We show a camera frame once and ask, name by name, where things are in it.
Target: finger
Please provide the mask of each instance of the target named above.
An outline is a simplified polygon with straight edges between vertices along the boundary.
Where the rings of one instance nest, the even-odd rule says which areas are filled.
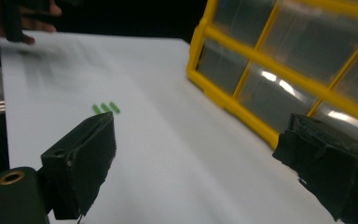
[[[24,36],[23,36],[23,39],[22,39],[22,42],[23,42],[24,44],[27,44],[27,45],[33,45],[34,42],[35,42],[35,40],[34,40],[34,38],[31,37],[31,36],[24,35]]]
[[[51,24],[28,19],[22,19],[22,28],[27,30],[44,31],[48,33],[57,32],[57,29]]]
[[[58,7],[54,0],[50,0],[50,14],[53,16],[61,16],[62,10]]]
[[[20,7],[20,14],[36,14],[36,11],[27,7]]]

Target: white table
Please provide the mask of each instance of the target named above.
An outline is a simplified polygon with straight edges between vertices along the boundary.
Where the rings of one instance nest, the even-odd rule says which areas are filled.
[[[82,223],[335,223],[267,144],[188,81],[186,42],[33,35],[33,47],[0,40],[12,168],[39,169],[93,104],[121,110],[117,156]]]

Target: green object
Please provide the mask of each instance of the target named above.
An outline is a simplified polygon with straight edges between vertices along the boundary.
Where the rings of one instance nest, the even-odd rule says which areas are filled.
[[[111,110],[109,109],[109,107],[107,107],[105,103],[101,103],[101,108],[104,112],[111,112]]]
[[[92,110],[94,110],[94,112],[96,114],[102,114],[103,112],[101,112],[100,108],[98,108],[97,105],[92,105]]]
[[[115,113],[119,114],[120,113],[120,109],[115,105],[115,103],[113,103],[112,101],[109,103],[110,107],[113,109],[113,111],[115,111]]]

